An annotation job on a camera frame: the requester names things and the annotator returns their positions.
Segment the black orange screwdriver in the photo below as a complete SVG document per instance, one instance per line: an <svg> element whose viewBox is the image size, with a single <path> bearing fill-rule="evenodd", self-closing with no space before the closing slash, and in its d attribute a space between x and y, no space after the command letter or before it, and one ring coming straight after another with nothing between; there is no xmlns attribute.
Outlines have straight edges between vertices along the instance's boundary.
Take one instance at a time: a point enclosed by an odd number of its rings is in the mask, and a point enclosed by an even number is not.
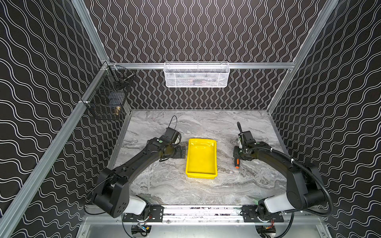
<svg viewBox="0 0 381 238"><path fill-rule="evenodd" d="M234 159L234 164L235 164L235 168L239 169L240 168L240 159L239 158L235 158Z"/></svg>

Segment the yellow plastic bin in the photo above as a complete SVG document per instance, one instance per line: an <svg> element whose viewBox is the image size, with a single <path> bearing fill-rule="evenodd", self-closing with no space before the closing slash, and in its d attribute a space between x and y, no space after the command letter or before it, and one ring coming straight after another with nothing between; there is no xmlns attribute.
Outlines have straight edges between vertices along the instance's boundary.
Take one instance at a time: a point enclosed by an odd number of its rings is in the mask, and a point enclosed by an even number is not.
<svg viewBox="0 0 381 238"><path fill-rule="evenodd" d="M218 176L216 140L189 139L186 175L195 179L215 179Z"/></svg>

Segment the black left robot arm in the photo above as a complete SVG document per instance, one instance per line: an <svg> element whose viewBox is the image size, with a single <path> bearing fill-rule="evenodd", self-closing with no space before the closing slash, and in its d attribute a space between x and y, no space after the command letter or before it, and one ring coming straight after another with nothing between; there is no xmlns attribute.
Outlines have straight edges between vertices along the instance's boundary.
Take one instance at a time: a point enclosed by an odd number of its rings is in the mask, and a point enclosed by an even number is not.
<svg viewBox="0 0 381 238"><path fill-rule="evenodd" d="M104 169L91 192L90 204L98 206L113 218L123 213L144 213L147 202L131 196L130 185L156 161L185 158L186 149L180 145L181 139L177 130L168 127L162 136L148 140L146 146L124 164L114 169Z"/></svg>

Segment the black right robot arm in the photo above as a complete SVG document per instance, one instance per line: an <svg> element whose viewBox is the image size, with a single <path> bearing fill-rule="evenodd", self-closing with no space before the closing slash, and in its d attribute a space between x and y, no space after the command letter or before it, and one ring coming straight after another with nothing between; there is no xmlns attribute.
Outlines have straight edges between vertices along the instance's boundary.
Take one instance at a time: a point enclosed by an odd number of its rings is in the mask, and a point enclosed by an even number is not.
<svg viewBox="0 0 381 238"><path fill-rule="evenodd" d="M240 133L233 150L235 168L240 167L242 160L259 160L286 178L285 193L258 202L256 214L259 219L269 220L279 212L307 211L321 217L332 214L333 200L316 166L297 161L265 142L257 142L250 131L242 130L240 123L237 127Z"/></svg>

